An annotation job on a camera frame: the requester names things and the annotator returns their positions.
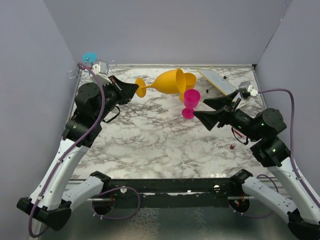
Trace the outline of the yellow wine glass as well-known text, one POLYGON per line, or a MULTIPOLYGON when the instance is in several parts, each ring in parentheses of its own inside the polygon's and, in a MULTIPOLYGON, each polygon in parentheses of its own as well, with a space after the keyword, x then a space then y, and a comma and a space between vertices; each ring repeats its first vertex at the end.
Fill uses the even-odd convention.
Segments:
POLYGON ((135 80, 138 89, 135 92, 138 97, 143 98, 147 93, 147 88, 154 88, 163 94, 183 94, 186 91, 186 78, 180 69, 173 69, 160 74, 152 84, 146 85, 145 81, 139 77, 135 80))
POLYGON ((193 89, 196 85, 197 77, 193 73, 184 73, 184 81, 182 76, 177 78, 177 86, 180 92, 179 100, 184 101, 184 93, 189 89, 193 89))

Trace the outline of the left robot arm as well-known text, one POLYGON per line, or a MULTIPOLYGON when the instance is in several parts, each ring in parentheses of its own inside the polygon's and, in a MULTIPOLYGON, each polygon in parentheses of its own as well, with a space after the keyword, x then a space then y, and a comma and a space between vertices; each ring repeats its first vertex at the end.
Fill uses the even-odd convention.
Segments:
POLYGON ((30 231, 33 220, 59 231, 72 212, 90 197, 103 198, 110 193, 110 178, 98 171, 66 190, 76 166, 102 131, 101 122, 112 109, 130 102, 139 88, 114 75, 109 80, 105 84, 84 83, 78 88, 74 98, 76 108, 66 123, 56 156, 35 191, 29 197, 19 199, 16 206, 28 214, 30 231))

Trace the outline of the pink wine glass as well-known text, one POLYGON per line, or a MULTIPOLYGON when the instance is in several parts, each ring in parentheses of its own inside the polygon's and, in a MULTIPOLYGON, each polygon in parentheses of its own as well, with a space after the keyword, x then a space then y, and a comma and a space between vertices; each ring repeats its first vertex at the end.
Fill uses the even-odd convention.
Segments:
POLYGON ((184 109, 181 114, 186 119, 192 119, 194 117, 194 108, 196 108, 200 102, 201 94, 196 89, 188 89, 183 95, 184 109))

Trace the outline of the blue wine glass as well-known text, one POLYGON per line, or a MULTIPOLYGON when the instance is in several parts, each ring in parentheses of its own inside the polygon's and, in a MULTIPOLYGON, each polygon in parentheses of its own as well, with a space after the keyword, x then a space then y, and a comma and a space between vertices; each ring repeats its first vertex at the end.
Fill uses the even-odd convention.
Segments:
POLYGON ((97 58, 98 55, 95 52, 87 52, 82 56, 82 61, 86 66, 92 68, 97 58))

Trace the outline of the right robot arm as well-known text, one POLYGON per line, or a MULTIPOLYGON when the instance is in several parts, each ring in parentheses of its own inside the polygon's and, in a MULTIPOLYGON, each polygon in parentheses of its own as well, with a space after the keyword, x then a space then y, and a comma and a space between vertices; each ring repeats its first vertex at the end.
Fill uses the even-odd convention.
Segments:
POLYGON ((279 110, 266 108, 251 117, 238 108, 238 92, 203 101, 211 111, 194 111, 207 130, 230 125, 255 144, 250 148, 255 159, 272 173, 288 194, 284 197, 242 169, 232 176, 229 189, 240 196, 246 193, 269 207, 287 224, 299 240, 320 238, 320 197, 298 168, 294 148, 278 138, 286 129, 279 110))

